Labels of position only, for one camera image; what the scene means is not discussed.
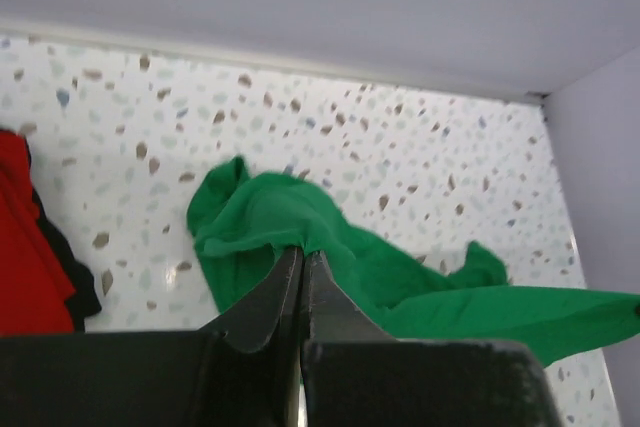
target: black garment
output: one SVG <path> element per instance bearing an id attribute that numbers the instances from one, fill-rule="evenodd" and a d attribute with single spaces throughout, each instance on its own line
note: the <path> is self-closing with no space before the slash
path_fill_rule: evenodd
<path id="1" fill-rule="evenodd" d="M 62 270 L 76 289 L 76 293 L 65 301 L 73 321 L 73 328 L 76 332 L 84 332 L 84 319 L 96 315 L 102 310 L 94 289 L 93 274 L 86 265 L 76 260 L 65 236 L 49 221 L 35 188 L 33 189 L 33 202 L 40 210 L 40 216 L 36 222 L 38 228 L 60 262 Z"/>

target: green fabric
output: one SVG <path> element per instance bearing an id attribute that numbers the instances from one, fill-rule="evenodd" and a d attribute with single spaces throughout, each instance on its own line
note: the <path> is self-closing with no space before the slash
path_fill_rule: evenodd
<path id="1" fill-rule="evenodd" d="M 277 173 L 251 178 L 240 157 L 207 175 L 187 225 L 221 312 L 295 245 L 324 250 L 338 285 L 396 337 L 516 340 L 548 365 L 640 331 L 638 295 L 509 286 L 504 264 L 477 242 L 459 271 L 441 275 L 350 225 L 320 187 Z"/>

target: red fabric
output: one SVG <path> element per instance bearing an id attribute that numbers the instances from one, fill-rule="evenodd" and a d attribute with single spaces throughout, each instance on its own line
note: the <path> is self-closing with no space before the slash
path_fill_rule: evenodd
<path id="1" fill-rule="evenodd" d="M 24 140 L 0 133 L 0 335 L 73 332 L 74 288 L 36 225 Z"/>

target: black plastic object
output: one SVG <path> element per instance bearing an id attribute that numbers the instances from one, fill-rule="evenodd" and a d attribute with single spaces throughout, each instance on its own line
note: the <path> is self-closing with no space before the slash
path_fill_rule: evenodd
<path id="1" fill-rule="evenodd" d="M 288 249 L 199 331 L 0 339 L 0 426 L 560 426 L 509 342 L 398 341 Z"/>

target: white speckled surface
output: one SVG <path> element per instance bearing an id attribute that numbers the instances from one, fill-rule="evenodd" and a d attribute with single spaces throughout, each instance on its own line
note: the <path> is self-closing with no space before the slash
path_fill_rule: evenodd
<path id="1" fill-rule="evenodd" d="M 534 107 L 0 35 L 0 122 L 27 135 L 49 217 L 109 287 L 88 330 L 216 315 L 185 212 L 237 153 L 324 185 L 442 271 L 478 239 L 516 284 L 584 287 Z M 600 351 L 547 372 L 567 425 L 619 425 Z"/>

